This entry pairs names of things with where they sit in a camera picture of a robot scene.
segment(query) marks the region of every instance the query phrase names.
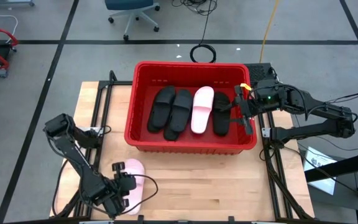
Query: wooden table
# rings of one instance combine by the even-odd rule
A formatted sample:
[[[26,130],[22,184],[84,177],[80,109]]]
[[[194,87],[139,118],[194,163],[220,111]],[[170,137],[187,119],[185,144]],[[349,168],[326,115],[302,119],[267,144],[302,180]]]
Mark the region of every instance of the wooden table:
[[[82,83],[74,115],[78,127],[91,124],[97,87],[98,82]],[[144,215],[145,220],[226,221],[228,216],[234,216],[237,221],[274,220],[266,165],[259,159],[262,149],[259,125],[256,127],[256,147],[236,156],[140,152],[124,140],[130,96],[131,86],[114,86],[112,89],[107,120],[112,131],[104,137],[99,171],[112,178],[111,164],[114,162],[135,158],[143,163],[146,174],[157,181],[160,189],[155,197],[142,204],[139,214]],[[104,103],[101,102],[101,105],[100,116]],[[273,117],[276,126],[292,127],[288,113],[276,111]],[[298,150],[296,141],[290,141],[287,146]],[[282,149],[281,154],[289,191],[305,211],[313,216],[299,155],[286,149]],[[62,210],[71,199],[78,189],[78,181],[78,174],[67,164],[57,194],[57,211]],[[144,198],[154,190],[154,184],[146,180]],[[284,217],[283,197],[278,188],[277,193],[281,216]],[[107,220],[108,217],[93,211],[92,219]],[[137,215],[122,215],[117,219],[136,220]]]

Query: slipper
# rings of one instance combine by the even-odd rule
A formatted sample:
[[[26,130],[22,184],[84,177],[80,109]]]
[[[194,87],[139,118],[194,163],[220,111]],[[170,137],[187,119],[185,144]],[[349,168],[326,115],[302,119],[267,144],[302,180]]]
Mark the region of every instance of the slipper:
[[[204,86],[197,90],[193,100],[193,114],[191,115],[191,130],[196,134],[203,134],[212,110],[214,90]]]
[[[179,90],[172,104],[170,119],[164,129],[164,138],[175,141],[186,129],[193,106],[193,95],[188,90]]]
[[[213,103],[213,129],[214,133],[218,136],[225,136],[229,132],[230,127],[230,109],[222,111],[223,108],[227,108],[230,105],[229,97],[222,93],[216,92],[214,95]]]
[[[169,118],[173,99],[175,99],[174,86],[167,86],[157,93],[147,122],[147,130],[149,132],[157,133],[165,126]]]
[[[140,174],[144,175],[144,166],[140,161],[137,159],[128,159],[125,161],[125,170],[128,174]],[[125,209],[128,211],[129,209],[133,208],[139,202],[142,201],[143,195],[143,186],[144,186],[144,177],[135,176],[136,179],[136,188],[134,190],[129,191],[129,195],[124,196],[124,199],[128,199],[129,206]],[[128,212],[130,215],[136,215],[140,211],[140,206],[136,206],[132,211]]]

